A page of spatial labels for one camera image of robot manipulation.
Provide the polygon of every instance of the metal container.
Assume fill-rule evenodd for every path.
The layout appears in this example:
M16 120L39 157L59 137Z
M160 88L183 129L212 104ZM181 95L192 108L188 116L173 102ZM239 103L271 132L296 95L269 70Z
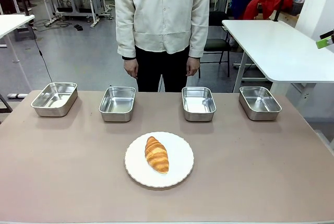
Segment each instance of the metal container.
M110 87L106 90L99 111L106 122L128 122L134 108L136 89Z
M78 97L77 84L53 82L34 99L31 106L39 116L63 117Z
M182 89L182 99L187 121L212 121L216 105L209 88L185 87Z
M252 121L274 121L282 107L264 87L241 87L239 101Z

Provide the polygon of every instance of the person's right hand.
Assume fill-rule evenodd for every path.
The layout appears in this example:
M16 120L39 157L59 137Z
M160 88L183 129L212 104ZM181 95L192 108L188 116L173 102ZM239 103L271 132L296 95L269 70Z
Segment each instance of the person's right hand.
M138 75L138 62L136 59L124 61L124 69L133 78L137 79Z

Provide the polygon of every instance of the bread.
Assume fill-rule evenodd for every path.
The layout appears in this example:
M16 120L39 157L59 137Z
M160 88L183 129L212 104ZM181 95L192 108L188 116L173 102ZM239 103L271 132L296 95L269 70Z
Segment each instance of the bread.
M153 169L159 173L168 173L169 162L167 150L154 137L149 137L145 147L145 158Z

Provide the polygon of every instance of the green object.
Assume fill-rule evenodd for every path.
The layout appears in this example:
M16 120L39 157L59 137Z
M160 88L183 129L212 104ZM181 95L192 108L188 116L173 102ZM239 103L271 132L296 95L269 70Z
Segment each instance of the green object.
M333 44L332 36L329 36L329 37L327 37L327 38L324 38L324 39L322 39L322 40L319 40L319 41L317 41L316 43L317 43L317 47L318 47L319 49L321 49L321 48L325 48L325 47L327 47L327 46L329 46L329 45L332 45L332 44Z

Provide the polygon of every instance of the red cloth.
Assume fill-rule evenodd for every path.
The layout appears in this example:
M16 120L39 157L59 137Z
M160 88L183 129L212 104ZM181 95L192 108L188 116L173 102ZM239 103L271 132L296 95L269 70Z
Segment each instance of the red cloth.
M257 5L261 3L263 9L263 19L268 19L274 10L277 10L281 0L252 0L245 11L244 19L254 19L259 13ZM292 7L293 0L284 0L282 9Z

